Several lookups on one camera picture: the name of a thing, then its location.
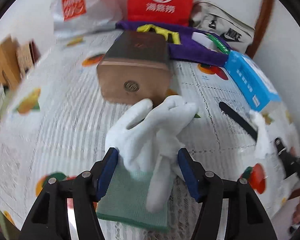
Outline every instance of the brown box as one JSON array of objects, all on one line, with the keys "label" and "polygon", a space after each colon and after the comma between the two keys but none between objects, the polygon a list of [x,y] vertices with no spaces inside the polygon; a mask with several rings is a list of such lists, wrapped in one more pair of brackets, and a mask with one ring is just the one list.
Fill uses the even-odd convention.
[{"label": "brown box", "polygon": [[26,73],[30,69],[34,68],[38,58],[39,52],[34,44],[34,41],[30,41],[17,48],[17,60],[22,78],[26,76]]},{"label": "brown box", "polygon": [[126,31],[97,66],[104,99],[133,105],[150,98],[162,103],[169,88],[167,43],[162,35]]},{"label": "brown box", "polygon": [[0,84],[14,90],[21,81],[20,69],[16,56],[16,45],[11,37],[0,44]]}]

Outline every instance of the white plastic bag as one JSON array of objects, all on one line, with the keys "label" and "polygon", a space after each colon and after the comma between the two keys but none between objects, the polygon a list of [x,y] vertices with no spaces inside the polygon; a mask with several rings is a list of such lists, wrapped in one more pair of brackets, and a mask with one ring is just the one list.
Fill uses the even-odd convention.
[{"label": "white plastic bag", "polygon": [[122,19],[116,0],[54,0],[50,9],[57,39],[113,30]]}]

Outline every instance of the purple cloth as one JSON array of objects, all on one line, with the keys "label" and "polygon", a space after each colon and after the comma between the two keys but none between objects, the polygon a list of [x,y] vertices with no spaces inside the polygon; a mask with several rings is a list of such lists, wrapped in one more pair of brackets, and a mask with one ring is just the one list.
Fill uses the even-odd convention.
[{"label": "purple cloth", "polygon": [[[166,23],[120,21],[117,22],[116,28],[136,31],[138,27],[145,24],[153,24],[169,31],[179,33],[181,45],[171,43],[168,44],[171,59],[194,61],[218,67],[223,67],[228,60],[228,55],[207,49],[206,47],[192,40],[191,37],[193,32],[207,33],[192,27],[184,27],[181,25]],[[220,36],[214,33],[210,34],[218,38],[229,50],[231,50],[231,47]]]}]

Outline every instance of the yellow strap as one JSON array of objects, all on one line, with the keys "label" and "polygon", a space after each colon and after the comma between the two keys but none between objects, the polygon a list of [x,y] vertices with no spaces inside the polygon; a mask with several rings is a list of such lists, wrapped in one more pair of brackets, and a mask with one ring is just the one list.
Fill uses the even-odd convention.
[{"label": "yellow strap", "polygon": [[179,33],[166,30],[164,28],[155,26],[153,24],[142,25],[142,26],[140,26],[140,27],[137,28],[137,32],[143,32],[143,33],[145,33],[145,32],[148,32],[151,28],[154,28],[154,30],[155,30],[155,32],[157,34],[163,35],[164,38],[166,39],[166,41],[168,40],[168,34],[171,34],[172,40],[173,40],[173,44],[181,45]]}]

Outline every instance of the blue box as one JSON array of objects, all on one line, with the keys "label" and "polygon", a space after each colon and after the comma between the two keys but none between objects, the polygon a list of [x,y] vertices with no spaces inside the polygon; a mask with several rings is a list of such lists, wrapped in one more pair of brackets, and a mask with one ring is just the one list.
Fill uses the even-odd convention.
[{"label": "blue box", "polygon": [[225,69],[253,110],[267,112],[281,102],[270,80],[248,56],[232,50]]}]

